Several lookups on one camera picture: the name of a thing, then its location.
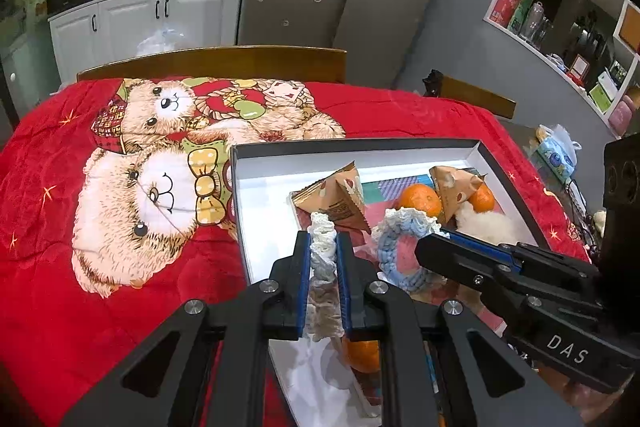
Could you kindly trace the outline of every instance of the blue cartoon bag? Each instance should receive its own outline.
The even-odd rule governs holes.
[[[582,149],[578,142],[571,140],[569,133],[561,125],[556,125],[554,130],[540,126],[546,132],[546,138],[540,142],[538,154],[551,168],[558,179],[566,185],[575,171],[577,158],[575,152]]]

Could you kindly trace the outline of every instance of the yellow polka dot bow tie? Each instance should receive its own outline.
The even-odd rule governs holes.
[[[187,158],[196,176],[196,221],[199,225],[216,225],[225,217],[225,205],[220,201],[222,183],[216,171],[218,151],[204,148],[191,151]]]

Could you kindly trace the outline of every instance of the cabinet door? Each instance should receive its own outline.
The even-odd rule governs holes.
[[[76,74],[105,63],[100,47],[96,45],[98,31],[98,5],[73,10],[52,20],[51,40],[60,80],[69,84]]]
[[[164,26],[184,35],[181,48],[233,46],[238,34],[240,0],[167,0]]]
[[[161,28],[161,0],[100,1],[100,44],[110,62],[133,58],[140,42]]]

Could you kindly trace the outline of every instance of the tangerine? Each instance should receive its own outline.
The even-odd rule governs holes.
[[[427,185],[416,183],[409,185],[398,198],[398,208],[417,208],[429,217],[438,217],[442,211],[442,201],[436,191]]]
[[[480,188],[471,195],[468,201],[476,212],[489,212],[495,206],[494,193],[486,186],[486,183],[480,185]]]
[[[349,365],[361,373],[380,371],[378,341],[351,342],[347,337],[343,337],[342,353]]]

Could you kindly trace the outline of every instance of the tray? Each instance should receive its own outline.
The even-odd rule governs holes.
[[[474,167],[522,240],[548,248],[527,205],[488,149],[468,139],[343,139],[243,144],[232,149],[232,185],[242,263],[249,283],[291,255],[298,222],[289,195],[351,161],[361,182],[425,174],[436,165]],[[281,389],[300,427],[375,426],[362,409],[353,373],[329,339],[270,341]]]

